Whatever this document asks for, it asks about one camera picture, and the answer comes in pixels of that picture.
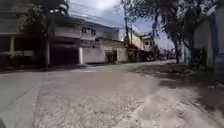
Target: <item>concrete road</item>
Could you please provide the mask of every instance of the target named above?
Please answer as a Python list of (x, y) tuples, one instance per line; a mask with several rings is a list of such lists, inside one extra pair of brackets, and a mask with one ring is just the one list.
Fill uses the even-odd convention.
[(17, 98), (2, 105), (1, 117), (7, 128), (222, 127), (180, 93), (193, 92), (161, 87), (155, 77), (129, 72), (140, 65), (164, 63), (17, 74), (24, 76), (18, 86), (27, 91), (13, 94)]

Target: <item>leaves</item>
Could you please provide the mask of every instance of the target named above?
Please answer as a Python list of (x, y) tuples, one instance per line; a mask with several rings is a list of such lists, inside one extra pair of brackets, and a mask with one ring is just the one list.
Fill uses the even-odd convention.
[(194, 46), (194, 31), (197, 22), (204, 15), (203, 8), (210, 8), (212, 0), (132, 0), (123, 2), (129, 17), (150, 18), (153, 21), (152, 34), (158, 28), (166, 32), (174, 42), (184, 42), (189, 48)]
[(20, 18), (18, 31), (44, 37), (47, 30), (43, 10), (40, 6), (30, 5), (27, 14)]

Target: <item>building facade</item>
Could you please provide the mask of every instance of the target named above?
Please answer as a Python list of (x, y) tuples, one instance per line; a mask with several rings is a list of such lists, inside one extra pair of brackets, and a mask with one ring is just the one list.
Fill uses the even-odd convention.
[(46, 46), (38, 38), (18, 33), (19, 19), (28, 8), (28, 2), (22, 1), (0, 12), (0, 67), (13, 66), (12, 61), (21, 57), (29, 64), (47, 61), (52, 66), (127, 60), (124, 43), (118, 41), (118, 28), (80, 18), (52, 14), (54, 36)]
[(198, 25), (195, 48), (206, 52), (206, 66), (223, 70), (224, 64), (224, 7), (220, 5)]

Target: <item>foliage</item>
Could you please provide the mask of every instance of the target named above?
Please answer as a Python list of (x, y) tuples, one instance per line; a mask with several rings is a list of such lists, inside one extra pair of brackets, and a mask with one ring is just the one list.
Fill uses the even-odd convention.
[(193, 37), (196, 26), (214, 2), (213, 0), (126, 0), (122, 4), (126, 6), (126, 11), (132, 20), (152, 19), (153, 37), (155, 38), (158, 30), (162, 29), (173, 41), (178, 59), (178, 46), (181, 42), (194, 49)]
[(19, 32), (34, 36), (47, 36), (43, 10), (40, 6), (31, 4), (26, 15), (20, 18)]
[(68, 14), (68, 0), (31, 0), (35, 5), (40, 5), (45, 14), (50, 12), (60, 12)]

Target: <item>building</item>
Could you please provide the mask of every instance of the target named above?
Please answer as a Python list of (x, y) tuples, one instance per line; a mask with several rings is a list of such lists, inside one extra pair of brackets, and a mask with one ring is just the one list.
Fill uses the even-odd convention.
[(195, 48), (205, 51), (205, 65), (218, 70), (223, 70), (224, 64), (223, 12), (224, 6), (220, 4), (199, 23), (194, 38)]
[(140, 35), (133, 29), (129, 29), (129, 60), (130, 61), (149, 61), (154, 60), (158, 51), (155, 51), (155, 42), (148, 35)]
[[(53, 65), (58, 65), (61, 62), (63, 64), (88, 64), (127, 61), (124, 43), (118, 41), (118, 28), (103, 26), (79, 18), (60, 19), (63, 20), (58, 20), (55, 23), (55, 39), (50, 49)], [(67, 50), (59, 50), (62, 47), (66, 47)], [(73, 49), (73, 52), (66, 53), (69, 48)], [(61, 58), (66, 59), (67, 57), (66, 61), (58, 60), (58, 54), (64, 54), (64, 57)]]
[(19, 18), (29, 8), (23, 2), (17, 3), (13, 11), (0, 13), (0, 67), (14, 66), (14, 63), (20, 65), (21, 61), (15, 62), (15, 58), (21, 57), (26, 60), (24, 65), (35, 65), (47, 58), (50, 66), (127, 61), (124, 43), (118, 41), (118, 28), (81, 18), (51, 14), (54, 18), (54, 25), (51, 26), (54, 37), (46, 46), (38, 38), (18, 33)]

